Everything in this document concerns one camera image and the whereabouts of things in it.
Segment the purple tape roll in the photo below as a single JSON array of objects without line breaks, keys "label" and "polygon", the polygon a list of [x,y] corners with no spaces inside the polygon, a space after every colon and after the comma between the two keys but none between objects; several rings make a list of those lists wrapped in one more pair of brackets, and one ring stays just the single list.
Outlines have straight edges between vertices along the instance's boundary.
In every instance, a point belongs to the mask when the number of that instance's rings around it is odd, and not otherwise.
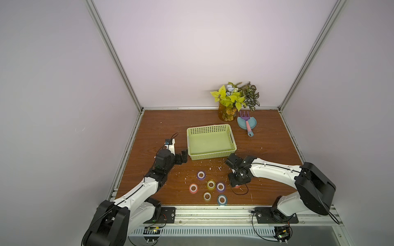
[{"label": "purple tape roll", "polygon": [[225,191],[225,184],[223,183],[223,182],[218,182],[217,184],[216,184],[216,190],[218,191],[218,192],[220,192],[220,193],[222,193],[222,192],[224,192]]},{"label": "purple tape roll", "polygon": [[206,173],[204,171],[199,171],[197,174],[198,180],[204,180],[206,178]]}]

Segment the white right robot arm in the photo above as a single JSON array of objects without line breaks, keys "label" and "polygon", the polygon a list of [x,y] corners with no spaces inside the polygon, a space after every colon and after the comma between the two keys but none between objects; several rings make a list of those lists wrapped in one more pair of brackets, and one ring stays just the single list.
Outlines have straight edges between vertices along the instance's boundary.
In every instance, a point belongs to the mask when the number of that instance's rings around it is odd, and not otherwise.
[{"label": "white right robot arm", "polygon": [[336,186],[312,163],[285,165],[254,156],[240,158],[231,154],[225,164],[232,170],[228,175],[232,187],[248,184],[255,177],[273,180],[295,189],[289,195],[278,196],[269,208],[268,215],[275,222],[288,222],[297,213],[308,210],[318,215],[332,215],[330,207]]}]

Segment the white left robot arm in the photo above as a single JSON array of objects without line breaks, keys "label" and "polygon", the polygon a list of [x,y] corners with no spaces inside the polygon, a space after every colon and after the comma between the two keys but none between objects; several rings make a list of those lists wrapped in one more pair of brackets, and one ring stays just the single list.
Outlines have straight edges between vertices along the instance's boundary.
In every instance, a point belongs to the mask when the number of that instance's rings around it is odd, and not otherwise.
[{"label": "white left robot arm", "polygon": [[152,167],[139,184],[122,197],[99,204],[81,245],[123,246],[130,232],[146,221],[158,220],[161,203],[151,196],[163,187],[171,169],[187,160],[187,149],[180,154],[169,149],[159,150]]}]

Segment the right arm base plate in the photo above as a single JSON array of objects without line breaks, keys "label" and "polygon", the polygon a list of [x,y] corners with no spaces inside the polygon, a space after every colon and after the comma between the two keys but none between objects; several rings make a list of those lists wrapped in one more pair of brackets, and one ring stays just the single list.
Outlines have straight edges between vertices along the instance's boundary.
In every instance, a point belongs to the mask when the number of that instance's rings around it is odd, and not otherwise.
[{"label": "right arm base plate", "polygon": [[296,214],[285,216],[279,212],[272,212],[269,207],[255,207],[254,215],[257,218],[258,224],[299,223]]}]

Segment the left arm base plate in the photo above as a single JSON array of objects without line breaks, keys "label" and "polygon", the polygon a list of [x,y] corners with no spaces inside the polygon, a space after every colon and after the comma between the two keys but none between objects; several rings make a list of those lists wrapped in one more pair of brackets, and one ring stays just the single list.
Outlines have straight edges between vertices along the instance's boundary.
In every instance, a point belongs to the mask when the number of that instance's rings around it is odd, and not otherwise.
[{"label": "left arm base plate", "polygon": [[175,222],[176,208],[162,207],[161,211],[155,211],[153,218],[144,222],[144,224],[173,224]]}]

